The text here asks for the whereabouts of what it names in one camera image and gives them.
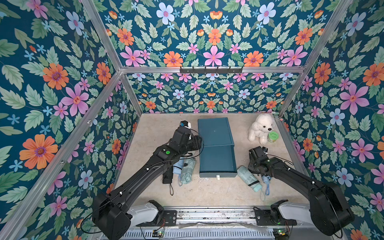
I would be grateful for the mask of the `black umbrella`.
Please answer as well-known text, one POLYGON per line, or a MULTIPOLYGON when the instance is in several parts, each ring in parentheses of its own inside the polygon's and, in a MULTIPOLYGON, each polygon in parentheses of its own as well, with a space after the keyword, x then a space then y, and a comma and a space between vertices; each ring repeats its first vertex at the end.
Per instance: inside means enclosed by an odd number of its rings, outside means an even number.
POLYGON ((174 176, 173 167, 171 167, 165 173, 163 173, 163 179, 162 179, 163 185, 168 185, 170 187, 170 195, 171 196, 174 195, 174 189, 172 186, 173 176, 174 176))

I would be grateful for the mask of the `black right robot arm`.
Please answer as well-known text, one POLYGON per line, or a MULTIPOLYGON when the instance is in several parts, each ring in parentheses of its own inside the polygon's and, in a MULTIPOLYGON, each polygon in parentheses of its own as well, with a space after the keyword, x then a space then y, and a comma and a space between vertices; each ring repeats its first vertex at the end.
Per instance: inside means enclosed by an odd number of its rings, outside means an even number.
POLYGON ((278 213, 287 220, 313 224, 327 236, 341 231, 355 220, 346 197, 337 184, 323 183, 289 167, 279 158, 269 158, 268 149, 256 147, 249 150, 251 173, 280 180, 302 194, 309 205, 277 202, 278 213))

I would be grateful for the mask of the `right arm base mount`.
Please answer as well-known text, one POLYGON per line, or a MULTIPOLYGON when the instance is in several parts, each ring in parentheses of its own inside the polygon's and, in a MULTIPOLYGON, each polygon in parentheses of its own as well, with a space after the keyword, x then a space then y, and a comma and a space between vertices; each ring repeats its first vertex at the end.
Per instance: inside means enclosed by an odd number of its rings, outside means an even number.
POLYGON ((279 206, 288 200, 280 200, 270 206, 270 209, 261 209, 259 207, 253 207, 255 218, 258 226, 296 226, 296 220, 288 220, 283 217, 279 211, 279 206))

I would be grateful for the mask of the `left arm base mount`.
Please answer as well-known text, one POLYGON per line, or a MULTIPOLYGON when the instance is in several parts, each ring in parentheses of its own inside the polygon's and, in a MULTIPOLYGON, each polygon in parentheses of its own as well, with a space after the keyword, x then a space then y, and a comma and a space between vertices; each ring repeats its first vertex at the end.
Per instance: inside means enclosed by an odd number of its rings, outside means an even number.
POLYGON ((131 209, 130 215, 133 216, 131 223, 138 227, 175 226, 177 213, 175 210, 165 210, 158 202, 150 200, 144 205, 131 209))

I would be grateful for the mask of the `teal drawer cabinet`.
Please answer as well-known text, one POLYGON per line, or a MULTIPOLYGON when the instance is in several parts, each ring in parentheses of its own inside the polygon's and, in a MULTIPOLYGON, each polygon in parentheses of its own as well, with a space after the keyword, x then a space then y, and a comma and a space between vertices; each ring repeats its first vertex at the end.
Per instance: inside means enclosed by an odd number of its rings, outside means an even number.
POLYGON ((235 143, 228 118, 199 119, 198 132, 204 144, 199 155, 200 177, 236 177, 235 143))

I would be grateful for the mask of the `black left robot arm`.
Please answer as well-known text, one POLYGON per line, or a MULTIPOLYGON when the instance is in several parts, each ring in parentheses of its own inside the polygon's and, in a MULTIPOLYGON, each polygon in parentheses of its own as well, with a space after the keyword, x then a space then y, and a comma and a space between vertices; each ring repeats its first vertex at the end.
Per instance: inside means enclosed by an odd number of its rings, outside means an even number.
POLYGON ((160 175, 168 171, 181 157, 203 146, 203 138, 194 130, 179 126, 173 137, 156 148, 149 160, 124 184, 108 194, 98 194, 93 200, 93 223, 109 240, 119 240, 132 225, 152 222, 162 207, 155 201, 131 210, 141 193, 160 175))

